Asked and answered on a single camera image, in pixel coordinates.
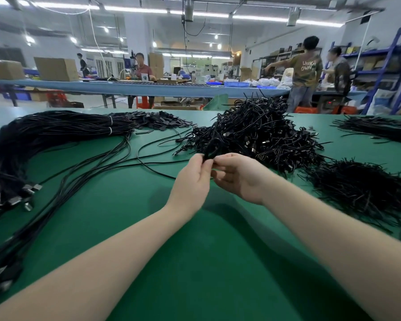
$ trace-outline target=ceiling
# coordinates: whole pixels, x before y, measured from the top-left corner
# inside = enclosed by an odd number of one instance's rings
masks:
[[[87,4],[88,0],[30,0],[33,2],[58,2],[70,4]],[[181,10],[182,0],[98,0],[105,5],[120,7],[143,7],[153,9]],[[327,9],[330,0],[244,0],[244,4],[238,6],[240,0],[195,0],[195,11],[208,11],[215,13],[233,13],[237,15],[251,16],[276,16],[288,17],[289,6],[297,4],[301,6],[300,19],[316,21],[338,22],[339,15],[352,11],[351,0],[336,0],[336,7],[340,11],[317,10],[312,7]],[[355,8],[363,12],[368,5],[358,4]],[[92,10],[78,15],[70,15],[83,12],[76,9],[54,9],[67,14],[55,13],[43,8],[23,7],[22,11],[16,11],[9,7],[0,6],[0,29],[23,31],[23,27],[32,35],[60,35],[67,37],[74,35],[80,46],[94,47],[95,40],[101,47],[126,48],[126,40],[120,41],[119,37],[126,37],[124,14],[120,11],[101,12]],[[155,41],[159,47],[184,48],[184,30],[180,15],[176,14],[146,14],[150,29],[154,31]],[[186,31],[197,36],[187,36],[187,48],[209,49],[209,43],[213,43],[212,49],[216,50],[218,43],[222,44],[222,50],[229,49],[230,35],[231,50],[242,50],[248,38],[260,37],[266,29],[277,29],[285,26],[284,23],[265,23],[261,21],[243,21],[236,19],[223,19],[195,16],[194,22],[187,23]]]

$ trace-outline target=woman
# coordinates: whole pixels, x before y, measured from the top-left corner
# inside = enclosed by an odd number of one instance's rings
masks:
[[[200,210],[210,176],[273,212],[372,318],[401,321],[401,242],[236,153],[205,162],[195,154],[161,210],[12,296],[0,305],[0,321],[106,320],[155,252]]]
[[[341,55],[342,55],[342,48],[339,46],[333,47],[328,51],[327,60],[332,62],[332,64],[330,68],[322,70],[325,73],[324,81],[328,82],[328,77],[331,74],[334,74],[334,69],[336,68],[337,64],[345,62],[347,63],[347,60]]]

